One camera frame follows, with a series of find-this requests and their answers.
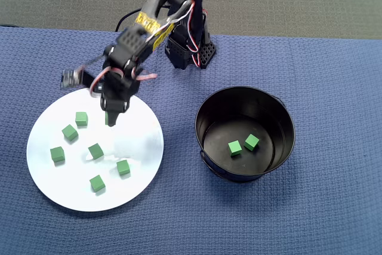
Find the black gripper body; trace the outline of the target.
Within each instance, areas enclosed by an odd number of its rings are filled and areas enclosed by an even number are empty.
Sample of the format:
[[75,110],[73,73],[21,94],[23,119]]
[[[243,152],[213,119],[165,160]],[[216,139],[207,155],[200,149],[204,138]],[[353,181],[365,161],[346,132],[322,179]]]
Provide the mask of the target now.
[[130,98],[139,90],[140,82],[129,77],[121,77],[114,71],[104,77],[101,93],[101,108],[106,112],[126,112]]

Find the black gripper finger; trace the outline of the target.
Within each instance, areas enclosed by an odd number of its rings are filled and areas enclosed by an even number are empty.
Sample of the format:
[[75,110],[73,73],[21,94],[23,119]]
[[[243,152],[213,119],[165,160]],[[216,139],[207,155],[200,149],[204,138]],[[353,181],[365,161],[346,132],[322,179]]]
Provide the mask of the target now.
[[109,127],[115,126],[118,116],[119,116],[119,112],[105,111],[105,124],[108,125]]

